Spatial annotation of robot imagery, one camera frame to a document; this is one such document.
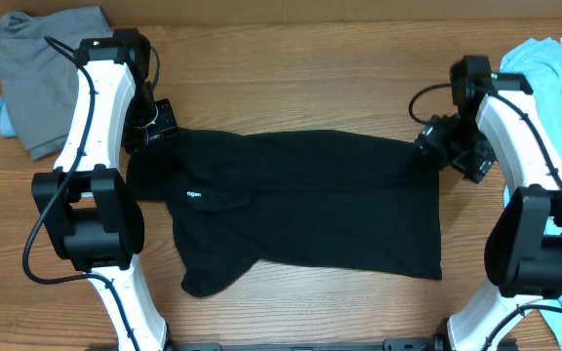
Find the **cable clip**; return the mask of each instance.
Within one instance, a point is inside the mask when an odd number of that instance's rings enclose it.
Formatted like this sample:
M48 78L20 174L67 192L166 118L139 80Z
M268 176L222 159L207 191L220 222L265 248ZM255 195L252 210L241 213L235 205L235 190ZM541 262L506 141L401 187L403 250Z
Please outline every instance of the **cable clip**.
M522 318L526 317L526 313L524 313L524 307L523 306L517 306L517 311L519 311L519 315L522 316Z
M554 167L548 167L547 176L558 176L558 169Z
M112 279L111 281L107 281L107 283L105 283L105 288L106 289L110 289L111 287L114 286L114 280Z

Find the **black t-shirt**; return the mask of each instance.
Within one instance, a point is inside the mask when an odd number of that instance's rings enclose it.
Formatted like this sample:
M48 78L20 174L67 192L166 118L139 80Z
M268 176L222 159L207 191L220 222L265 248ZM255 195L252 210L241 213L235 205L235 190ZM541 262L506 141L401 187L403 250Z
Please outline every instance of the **black t-shirt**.
M132 155L127 185L166 202L194 296L258 259L441 279L438 170L412 143L181 129Z

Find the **gray t-shirt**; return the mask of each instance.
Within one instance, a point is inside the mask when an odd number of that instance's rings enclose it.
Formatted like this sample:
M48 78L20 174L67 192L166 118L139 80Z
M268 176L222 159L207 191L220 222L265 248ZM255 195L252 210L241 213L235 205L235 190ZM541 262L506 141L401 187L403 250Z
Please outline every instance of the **gray t-shirt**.
M76 49L82 39L111 36L100 7L0 20L0 81L10 120L32 159L61 150L77 100L77 69L44 40Z

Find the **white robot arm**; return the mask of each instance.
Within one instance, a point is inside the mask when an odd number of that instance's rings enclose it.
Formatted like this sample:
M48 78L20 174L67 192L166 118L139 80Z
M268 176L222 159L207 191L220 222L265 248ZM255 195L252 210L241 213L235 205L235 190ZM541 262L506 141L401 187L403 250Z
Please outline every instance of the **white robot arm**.
M82 41L75 63L84 67L97 92L84 156L72 169L91 105L91 87L79 69L77 103L64 149L54 171L35 175L32 181L32 193L42 212L61 186L61 175L73 172L72 181L65 185L67 198L50 209L45 225L61 258L71 259L78 271L111 282L123 311L103 281L90 279L116 330L118 351L168 351L172 347L168 326L153 304L138 256L144 240L141 211L118 171L122 144L131 152L177 132L170 103L153 101L144 82L149 49L146 38L135 29ZM94 198L97 207L72 209L69 203L82 197ZM128 334L124 317L132 334Z
M500 350L501 339L529 310L505 318L521 306L545 305L546 298L562 294L562 235L543 236L547 219L562 217L562 192L548 171L553 164L562 179L562 160L542 127L523 75L491 73L487 58L464 57L451 68L451 82L458 115L433 117L416 144L425 154L441 154L444 164L453 163L475 182L497 159L511 203L488 239L488 278L465 308L448 319L441 331L444 349ZM528 121L498 97L519 108ZM551 164L529 124L537 130ZM508 322L497 329L503 321ZM503 349L512 347L507 344Z

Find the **wood grain surface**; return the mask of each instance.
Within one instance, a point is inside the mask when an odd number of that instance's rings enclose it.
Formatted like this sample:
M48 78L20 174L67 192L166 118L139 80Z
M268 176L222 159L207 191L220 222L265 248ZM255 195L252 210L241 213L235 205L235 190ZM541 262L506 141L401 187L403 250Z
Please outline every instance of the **wood grain surface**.
M156 94L182 127L240 134L336 129L412 141L414 92L448 79L464 54L501 57L530 37L562 37L562 20L421 21L309 25L141 27L157 48ZM420 116L450 113L448 91L419 102ZM39 286L20 257L38 215L30 195L48 157L30 161L16 139L0 138L0 350L82 350L115 342L87 282ZM483 248L502 212L499 167L479 185L441 174L440 282L343 269L258 263L224 292L194 298L162 204L141 204L142 264L155 305L179 342L253 344L377 341L429 335L459 311L483 280ZM44 230L32 251L38 275L70 274ZM556 350L538 313L513 331L523 350Z
M0 19L10 11L47 16L84 6L101 6L111 25L562 19L557 0L0 0Z

